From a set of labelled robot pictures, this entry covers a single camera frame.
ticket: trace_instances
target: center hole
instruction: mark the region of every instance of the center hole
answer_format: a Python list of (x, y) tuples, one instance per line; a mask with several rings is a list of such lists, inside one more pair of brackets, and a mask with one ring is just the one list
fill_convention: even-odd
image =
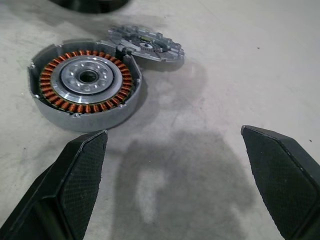
[(98, 79), (98, 74), (92, 70), (86, 70), (80, 74), (79, 78), (82, 82), (89, 84)]

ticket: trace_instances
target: floor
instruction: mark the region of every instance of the floor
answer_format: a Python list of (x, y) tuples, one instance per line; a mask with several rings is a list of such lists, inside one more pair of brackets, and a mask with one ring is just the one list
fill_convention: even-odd
[(320, 163), (319, 8), (317, 0), (133, 0), (90, 16), (47, 0), (2, 0), (0, 225), (80, 135), (39, 113), (28, 91), (31, 57), (136, 24), (182, 44), (186, 60), (138, 61), (139, 106), (109, 131), (85, 240), (282, 240), (240, 130), (293, 137)]

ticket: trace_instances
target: copper winding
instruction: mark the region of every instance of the copper winding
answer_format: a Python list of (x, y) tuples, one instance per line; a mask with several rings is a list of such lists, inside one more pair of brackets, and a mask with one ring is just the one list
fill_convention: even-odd
[[(66, 59), (70, 59), (76, 56), (83, 56), (83, 55), (93, 55), (98, 56), (101, 58), (105, 58), (107, 60), (110, 60), (113, 62), (121, 71), (122, 73), (122, 86), (119, 92), (111, 97), (110, 99), (99, 102), (95, 104), (78, 104), (69, 102), (62, 97), (58, 96), (54, 90), (51, 87), (51, 76), (54, 69), (63, 61)], [(110, 110), (112, 108), (115, 108), (119, 106), (121, 103), (124, 103), (125, 100), (128, 98), (131, 92), (131, 88), (133, 87), (133, 80), (132, 76), (130, 74), (130, 71), (128, 67), (122, 63), (119, 59), (115, 58), (114, 56), (111, 56), (109, 54), (106, 54), (103, 51), (91, 51), (91, 50), (79, 50), (79, 51), (73, 51), (73, 52), (67, 52), (64, 53), (64, 55), (61, 55), (55, 59), (53, 59), (51, 62), (49, 62), (43, 69), (41, 75), (40, 75), (40, 89), (42, 91), (42, 95), (54, 106), (60, 108), (61, 110), (68, 111), (71, 113), (97, 113), (97, 112), (103, 112)]]

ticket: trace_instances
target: metal cover plate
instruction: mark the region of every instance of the metal cover plate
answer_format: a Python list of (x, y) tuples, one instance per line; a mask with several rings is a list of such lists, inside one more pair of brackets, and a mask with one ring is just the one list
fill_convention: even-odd
[(145, 28), (123, 25), (109, 29), (110, 40), (119, 51), (157, 62), (177, 62), (183, 60), (185, 52), (179, 43), (164, 37), (159, 32)]

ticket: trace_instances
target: black plastic object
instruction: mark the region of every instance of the black plastic object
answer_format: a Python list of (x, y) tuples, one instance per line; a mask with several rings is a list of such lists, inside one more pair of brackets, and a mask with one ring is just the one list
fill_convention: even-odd
[(107, 132), (69, 142), (0, 229), (0, 240), (82, 240), (96, 202)]
[(255, 183), (286, 240), (320, 240), (320, 166), (293, 139), (243, 126)]
[(86, 14), (103, 14), (113, 12), (130, 0), (49, 0), (59, 6)]

